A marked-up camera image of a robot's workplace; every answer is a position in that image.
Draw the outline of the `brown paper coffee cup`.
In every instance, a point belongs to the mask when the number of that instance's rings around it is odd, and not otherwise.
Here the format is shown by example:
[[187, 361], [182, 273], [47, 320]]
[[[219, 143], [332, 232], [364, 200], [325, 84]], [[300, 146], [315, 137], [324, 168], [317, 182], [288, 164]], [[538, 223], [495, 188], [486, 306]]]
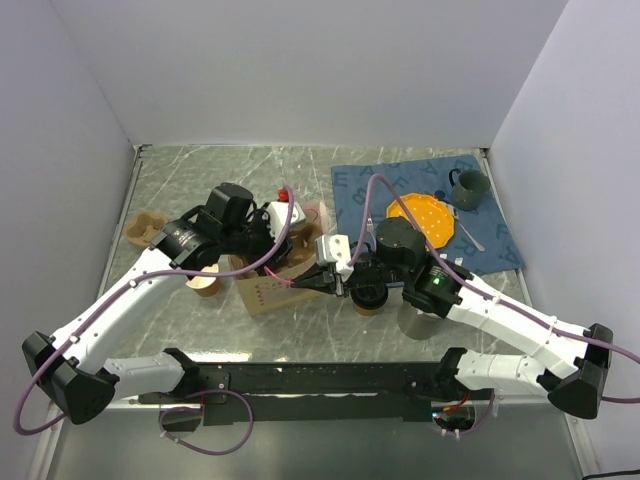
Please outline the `brown paper coffee cup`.
[[186, 286], [198, 296], [208, 298], [219, 293], [222, 282], [217, 277], [195, 276], [186, 282]]
[[377, 315], [381, 310], [380, 306], [369, 307], [369, 306], [362, 306], [356, 303], [353, 304], [353, 308], [359, 315], [362, 315], [365, 317]]

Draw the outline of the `pink cream paper gift bag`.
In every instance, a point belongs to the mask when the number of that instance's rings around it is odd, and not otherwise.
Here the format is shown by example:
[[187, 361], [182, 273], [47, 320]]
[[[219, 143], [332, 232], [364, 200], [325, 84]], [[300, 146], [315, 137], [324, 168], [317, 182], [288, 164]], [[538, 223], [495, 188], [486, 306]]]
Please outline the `pink cream paper gift bag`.
[[[307, 215], [306, 223], [318, 223], [322, 227], [322, 234], [328, 232], [329, 215], [323, 201], [307, 202], [303, 205], [303, 209]], [[272, 274], [267, 273], [262, 276], [252, 271], [234, 277], [233, 283], [239, 291], [247, 312], [251, 316], [260, 315], [318, 297], [319, 292], [292, 288], [289, 283], [290, 280], [305, 273], [315, 262], [316, 255], [296, 267], [271, 270]]]

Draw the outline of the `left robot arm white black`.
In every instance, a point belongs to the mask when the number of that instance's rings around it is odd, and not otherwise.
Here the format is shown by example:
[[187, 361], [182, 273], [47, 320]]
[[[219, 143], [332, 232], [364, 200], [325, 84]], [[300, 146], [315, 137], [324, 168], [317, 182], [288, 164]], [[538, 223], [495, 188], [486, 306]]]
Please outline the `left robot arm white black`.
[[189, 280], [219, 278], [208, 268], [221, 256], [248, 259], [238, 275], [277, 266], [291, 250], [289, 231], [303, 217], [290, 187], [263, 206], [240, 185], [213, 188], [205, 203], [162, 227], [134, 265], [85, 312], [51, 335], [35, 332], [23, 342], [32, 375], [26, 389], [39, 387], [75, 425], [121, 398], [166, 393], [177, 402], [190, 400], [199, 379], [187, 355], [166, 350], [116, 359], [115, 347]]

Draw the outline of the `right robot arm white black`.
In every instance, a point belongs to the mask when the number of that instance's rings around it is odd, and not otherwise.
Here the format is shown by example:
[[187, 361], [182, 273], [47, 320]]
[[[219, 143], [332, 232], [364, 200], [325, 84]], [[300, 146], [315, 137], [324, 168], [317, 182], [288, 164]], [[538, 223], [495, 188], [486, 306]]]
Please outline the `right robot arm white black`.
[[502, 295], [479, 276], [428, 253], [425, 236], [402, 217], [384, 220], [376, 244], [355, 264], [345, 235], [316, 240], [317, 262], [292, 285], [348, 297], [364, 310], [382, 307], [388, 287], [402, 285], [402, 298], [428, 322], [458, 322], [517, 349], [484, 354], [451, 347], [419, 381], [428, 398], [453, 401], [476, 391], [535, 395], [574, 417], [596, 418], [610, 367], [605, 344], [610, 329], [571, 326]]

